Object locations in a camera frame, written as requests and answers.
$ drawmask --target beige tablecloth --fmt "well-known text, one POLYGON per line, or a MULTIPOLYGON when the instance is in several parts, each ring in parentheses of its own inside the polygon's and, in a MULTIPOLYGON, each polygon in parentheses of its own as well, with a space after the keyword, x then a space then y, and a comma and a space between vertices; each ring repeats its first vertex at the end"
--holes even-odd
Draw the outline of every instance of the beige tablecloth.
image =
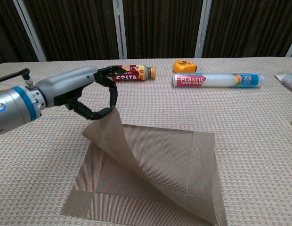
MULTIPOLYGON (((79 67, 146 64, 154 81, 118 83, 125 124, 215 133, 229 225, 292 225, 292 92, 275 73, 292 70, 292 58, 190 59, 204 73, 262 73, 259 89, 173 88, 174 59, 6 63, 0 76, 25 67, 36 82, 79 67)), ((21 78, 0 89, 23 85, 21 78)), ((106 88, 92 84, 81 101, 108 106, 106 88)), ((90 121, 64 106, 0 136, 0 225, 110 225, 59 215, 89 146, 81 133, 90 121)))

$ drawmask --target blue ring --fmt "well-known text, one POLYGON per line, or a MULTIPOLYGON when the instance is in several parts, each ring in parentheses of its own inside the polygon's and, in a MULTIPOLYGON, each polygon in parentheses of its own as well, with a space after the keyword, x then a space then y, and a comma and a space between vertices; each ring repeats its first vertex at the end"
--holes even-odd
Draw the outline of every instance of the blue ring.
POLYGON ((3 103, 0 103, 0 104, 4 105, 4 108, 0 110, 0 112, 3 112, 6 109, 6 105, 3 103))
POLYGON ((37 119, 35 108, 31 102, 30 98, 25 93, 25 91, 22 88, 20 88, 19 86, 15 86, 12 89, 14 89, 20 95, 20 97, 24 100, 25 105, 27 105, 27 108, 28 108, 30 116, 31 116, 31 121, 34 121, 35 119, 37 119))

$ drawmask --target bottle label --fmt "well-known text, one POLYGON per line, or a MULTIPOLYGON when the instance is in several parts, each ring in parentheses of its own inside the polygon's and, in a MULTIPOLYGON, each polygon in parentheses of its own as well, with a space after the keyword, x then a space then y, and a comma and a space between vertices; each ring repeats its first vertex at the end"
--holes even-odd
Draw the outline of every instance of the bottle label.
POLYGON ((144 65, 119 65, 119 67, 123 68, 127 72, 116 73, 116 76, 113 77, 113 81, 142 81, 147 79, 144 71, 144 65))

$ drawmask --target cylindrical package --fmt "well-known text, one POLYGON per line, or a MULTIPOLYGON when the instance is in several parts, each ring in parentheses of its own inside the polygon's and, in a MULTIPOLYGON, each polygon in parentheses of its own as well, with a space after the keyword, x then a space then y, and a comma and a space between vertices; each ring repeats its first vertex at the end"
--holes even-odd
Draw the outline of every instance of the cylindrical package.
POLYGON ((206 74, 206 73, 175 73, 174 87, 260 87, 263 84, 262 74, 206 74))

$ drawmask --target black cable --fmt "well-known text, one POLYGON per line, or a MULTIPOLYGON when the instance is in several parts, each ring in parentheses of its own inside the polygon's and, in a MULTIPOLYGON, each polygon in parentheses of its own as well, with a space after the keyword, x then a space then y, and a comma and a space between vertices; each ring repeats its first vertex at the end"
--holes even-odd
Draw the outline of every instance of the black cable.
POLYGON ((12 79, 12 78, 15 78, 17 76, 20 76, 22 75, 23 78, 27 77, 30 73, 30 70, 28 68, 25 68, 19 72, 16 72, 16 73, 13 73, 13 74, 8 74, 8 75, 5 75, 3 77, 0 78, 0 82, 2 81, 6 81, 8 79, 12 79))

